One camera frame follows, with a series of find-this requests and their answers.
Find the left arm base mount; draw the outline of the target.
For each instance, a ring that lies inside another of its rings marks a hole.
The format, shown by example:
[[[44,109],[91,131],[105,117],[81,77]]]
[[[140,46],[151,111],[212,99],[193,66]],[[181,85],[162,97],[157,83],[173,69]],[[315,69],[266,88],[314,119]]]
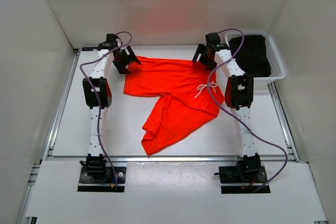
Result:
[[[127,168],[117,166],[112,169],[111,164],[100,154],[88,155],[85,161],[79,162],[81,171],[78,179],[77,191],[97,193],[123,193]]]

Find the orange shorts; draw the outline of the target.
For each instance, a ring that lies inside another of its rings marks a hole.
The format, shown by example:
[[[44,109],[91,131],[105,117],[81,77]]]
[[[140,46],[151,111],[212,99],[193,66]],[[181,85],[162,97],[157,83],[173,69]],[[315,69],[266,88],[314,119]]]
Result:
[[[142,128],[141,144],[147,156],[185,139],[219,114],[216,102],[225,98],[211,74],[200,62],[139,57],[126,75],[124,94],[157,97]]]

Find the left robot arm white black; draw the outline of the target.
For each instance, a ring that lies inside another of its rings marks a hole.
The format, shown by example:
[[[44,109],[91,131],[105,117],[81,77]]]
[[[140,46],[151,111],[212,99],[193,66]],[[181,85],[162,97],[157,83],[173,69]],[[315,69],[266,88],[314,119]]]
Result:
[[[107,34],[105,41],[97,46],[96,59],[79,66],[91,121],[90,145],[83,167],[87,175],[100,183],[108,180],[114,187],[118,183],[118,173],[106,151],[103,139],[107,113],[112,105],[108,76],[111,65],[116,67],[119,74],[130,74],[130,64],[141,64],[130,46],[131,41],[132,35],[128,31]]]

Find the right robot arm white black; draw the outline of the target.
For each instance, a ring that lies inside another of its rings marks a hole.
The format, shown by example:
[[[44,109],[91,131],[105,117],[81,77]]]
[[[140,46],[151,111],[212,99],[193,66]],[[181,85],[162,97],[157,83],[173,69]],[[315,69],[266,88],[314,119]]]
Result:
[[[224,111],[235,119],[235,126],[238,130],[238,157],[233,172],[234,180],[238,182],[249,182],[261,171],[260,156],[255,147],[250,121],[254,77],[247,74],[235,60],[244,40],[244,34],[241,34],[238,48],[234,53],[231,53],[229,45],[221,42],[219,33],[209,33],[205,35],[206,43],[197,46],[192,59],[193,63],[199,61],[212,71],[207,78],[207,83],[196,88],[198,91],[196,98],[204,89],[207,89],[212,100],[215,101],[212,92],[218,85],[214,81],[210,81],[210,78],[218,68],[222,68],[227,78],[224,96],[225,104],[230,110],[224,109]]]

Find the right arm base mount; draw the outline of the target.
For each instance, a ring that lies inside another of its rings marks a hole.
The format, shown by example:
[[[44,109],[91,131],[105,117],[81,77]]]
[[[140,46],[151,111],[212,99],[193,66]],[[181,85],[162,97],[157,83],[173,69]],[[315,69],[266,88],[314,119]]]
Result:
[[[265,167],[258,154],[239,157],[234,166],[220,166],[214,176],[219,177],[222,194],[268,194],[270,187]]]

